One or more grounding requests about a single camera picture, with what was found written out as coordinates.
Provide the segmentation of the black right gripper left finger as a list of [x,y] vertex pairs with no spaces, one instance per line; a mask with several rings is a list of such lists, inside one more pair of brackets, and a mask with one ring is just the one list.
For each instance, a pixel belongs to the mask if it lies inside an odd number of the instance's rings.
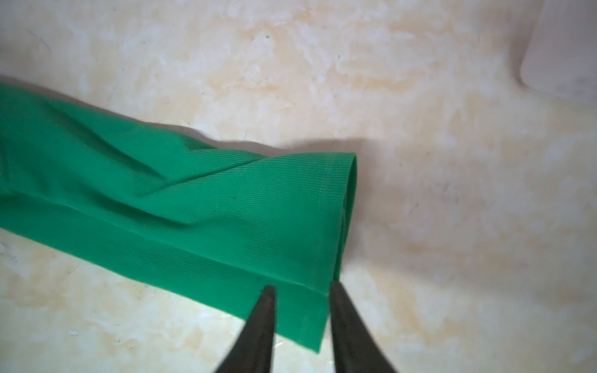
[[276,289],[273,285],[268,285],[261,292],[236,342],[216,370],[217,373],[271,371],[276,306]]

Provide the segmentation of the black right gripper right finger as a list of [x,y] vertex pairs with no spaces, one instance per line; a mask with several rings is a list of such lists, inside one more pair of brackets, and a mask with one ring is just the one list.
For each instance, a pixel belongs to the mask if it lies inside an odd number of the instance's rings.
[[335,371],[395,373],[340,281],[331,283],[329,303]]

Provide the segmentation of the green tank top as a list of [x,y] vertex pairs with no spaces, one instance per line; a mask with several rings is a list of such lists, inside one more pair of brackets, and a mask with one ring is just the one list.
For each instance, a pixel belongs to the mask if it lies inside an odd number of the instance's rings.
[[246,318],[278,292],[277,331],[319,351],[357,183],[353,153],[218,149],[1,87],[1,227]]

